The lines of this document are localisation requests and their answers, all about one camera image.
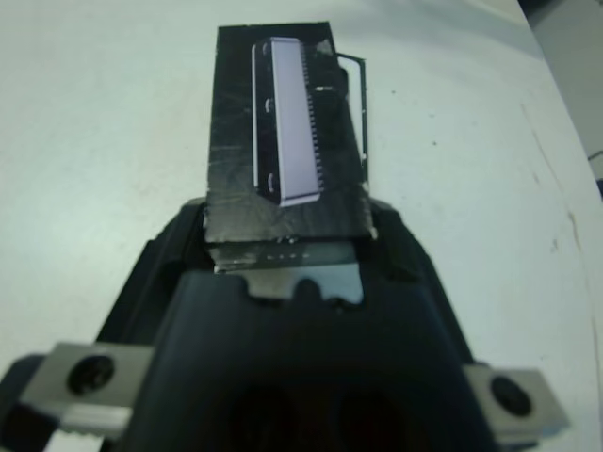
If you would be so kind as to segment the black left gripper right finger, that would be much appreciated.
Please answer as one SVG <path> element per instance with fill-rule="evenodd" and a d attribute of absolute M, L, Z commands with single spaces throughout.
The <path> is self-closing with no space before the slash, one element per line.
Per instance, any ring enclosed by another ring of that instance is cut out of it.
<path fill-rule="evenodd" d="M 370 201 L 374 235 L 362 244 L 362 260 L 376 265 L 386 279 L 423 287 L 452 347 L 464 364 L 472 352 L 429 254 L 391 205 Z"/>

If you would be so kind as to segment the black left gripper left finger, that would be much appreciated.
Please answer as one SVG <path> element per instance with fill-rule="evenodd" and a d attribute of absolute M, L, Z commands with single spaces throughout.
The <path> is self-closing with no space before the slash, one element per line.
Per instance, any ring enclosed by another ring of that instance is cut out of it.
<path fill-rule="evenodd" d="M 96 340 L 151 345 L 181 276 L 214 270 L 204 242 L 205 199 L 186 202 L 164 229 L 147 241 Z"/>

